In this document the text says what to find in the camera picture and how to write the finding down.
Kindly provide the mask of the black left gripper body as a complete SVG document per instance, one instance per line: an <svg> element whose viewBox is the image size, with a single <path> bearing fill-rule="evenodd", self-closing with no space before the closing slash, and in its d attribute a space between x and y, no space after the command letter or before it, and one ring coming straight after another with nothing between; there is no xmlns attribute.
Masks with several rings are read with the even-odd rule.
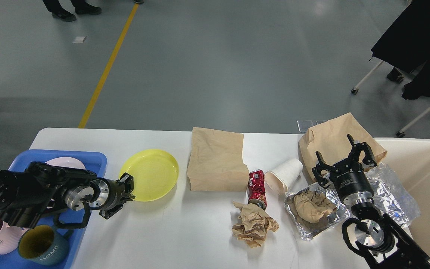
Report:
<svg viewBox="0 0 430 269"><path fill-rule="evenodd" d="M122 196L123 187L118 182L109 179L97 178L90 182L93 189L93 197L89 200L91 210L107 210L116 204L116 198Z"/></svg>

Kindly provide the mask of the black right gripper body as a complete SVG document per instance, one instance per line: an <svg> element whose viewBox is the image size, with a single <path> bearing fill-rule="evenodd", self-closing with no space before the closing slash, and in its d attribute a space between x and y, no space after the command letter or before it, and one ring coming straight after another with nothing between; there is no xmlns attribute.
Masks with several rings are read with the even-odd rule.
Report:
<svg viewBox="0 0 430 269"><path fill-rule="evenodd" d="M357 203L373 202L374 191L361 163L344 159L333 167L329 179L343 204L351 207Z"/></svg>

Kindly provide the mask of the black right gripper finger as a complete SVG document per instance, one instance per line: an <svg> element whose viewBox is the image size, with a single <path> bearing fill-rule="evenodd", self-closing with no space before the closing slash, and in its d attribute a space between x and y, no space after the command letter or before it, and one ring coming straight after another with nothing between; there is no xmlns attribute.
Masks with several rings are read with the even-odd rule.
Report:
<svg viewBox="0 0 430 269"><path fill-rule="evenodd" d="M361 170L377 167L378 164L373 155L372 149L366 142L360 142L353 139L350 134L347 134L348 140L352 146L348 154L346 166L349 168L348 172L361 172ZM362 164L359 161L361 153L364 152Z"/></svg>
<svg viewBox="0 0 430 269"><path fill-rule="evenodd" d="M336 168L325 163L325 161L321 155L321 152L316 151L315 154L316 154L318 162L315 165L315 167L312 168L312 173L313 173L316 181L318 182L318 184L321 187L327 189L330 185L329 179L323 177L321 175L321 172L322 171L335 172Z"/></svg>

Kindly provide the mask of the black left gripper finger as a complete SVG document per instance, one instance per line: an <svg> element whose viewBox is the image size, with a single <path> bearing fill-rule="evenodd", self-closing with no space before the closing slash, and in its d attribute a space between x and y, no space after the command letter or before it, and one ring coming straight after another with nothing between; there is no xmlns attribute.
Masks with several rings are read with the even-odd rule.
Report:
<svg viewBox="0 0 430 269"><path fill-rule="evenodd" d="M119 186L123 187L125 194L132 194L134 189L134 177L128 173L123 173L117 180Z"/></svg>
<svg viewBox="0 0 430 269"><path fill-rule="evenodd" d="M116 198L116 200L114 201L116 202L116 204L113 207L107 210L100 210L100 216L104 219L111 218L123 208L124 203L128 201L133 201L135 198L136 196L132 194L122 194L120 198Z"/></svg>

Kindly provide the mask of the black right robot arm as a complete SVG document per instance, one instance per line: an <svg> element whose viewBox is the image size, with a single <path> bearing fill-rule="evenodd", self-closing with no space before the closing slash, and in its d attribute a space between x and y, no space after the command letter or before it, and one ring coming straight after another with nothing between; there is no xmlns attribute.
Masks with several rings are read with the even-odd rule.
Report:
<svg viewBox="0 0 430 269"><path fill-rule="evenodd" d="M312 172L323 188L332 183L340 201L351 208L352 218L342 224L347 247L363 257L371 269L430 269L429 255L387 214L374 205L374 191L365 168L377 162L368 143L348 134L351 151L328 165L320 152Z"/></svg>

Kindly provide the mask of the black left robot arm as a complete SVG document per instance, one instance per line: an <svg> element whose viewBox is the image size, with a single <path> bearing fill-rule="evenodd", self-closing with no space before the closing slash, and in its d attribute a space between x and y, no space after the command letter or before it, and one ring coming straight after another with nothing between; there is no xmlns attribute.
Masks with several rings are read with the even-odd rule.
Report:
<svg viewBox="0 0 430 269"><path fill-rule="evenodd" d="M82 229L91 212L109 219L135 196L134 178L124 173L118 180L73 167L29 163L24 172L0 170L0 219L10 226L34 228L53 216L60 229Z"/></svg>

